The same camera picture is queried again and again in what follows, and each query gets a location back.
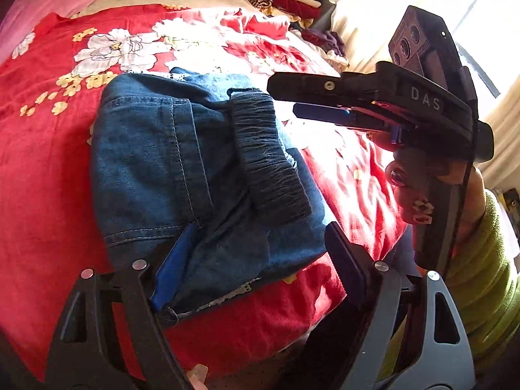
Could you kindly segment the green sleeve forearm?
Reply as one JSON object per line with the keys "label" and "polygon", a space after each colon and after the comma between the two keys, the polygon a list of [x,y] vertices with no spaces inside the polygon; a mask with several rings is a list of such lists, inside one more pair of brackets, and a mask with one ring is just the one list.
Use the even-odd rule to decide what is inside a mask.
{"label": "green sleeve forearm", "polygon": [[479,377],[497,363],[519,328],[519,246],[494,194],[485,195],[479,227],[457,250],[445,280]]}

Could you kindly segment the right hand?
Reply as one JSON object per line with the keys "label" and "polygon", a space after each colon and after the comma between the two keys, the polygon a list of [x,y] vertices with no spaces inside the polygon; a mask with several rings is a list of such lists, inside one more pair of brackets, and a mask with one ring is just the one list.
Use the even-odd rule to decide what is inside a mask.
{"label": "right hand", "polygon": [[[415,168],[401,159],[401,149],[391,142],[390,134],[369,132],[367,138],[373,144],[393,153],[394,160],[387,165],[385,175],[394,186],[394,195],[402,220],[412,226],[430,224],[436,212],[436,203],[432,201],[427,186],[413,176]],[[467,163],[456,159],[429,158],[422,166],[428,182],[437,179],[450,185],[459,185],[463,182]],[[485,214],[485,208],[484,180],[481,172],[473,166],[466,185],[454,249],[462,247],[477,230]]]}

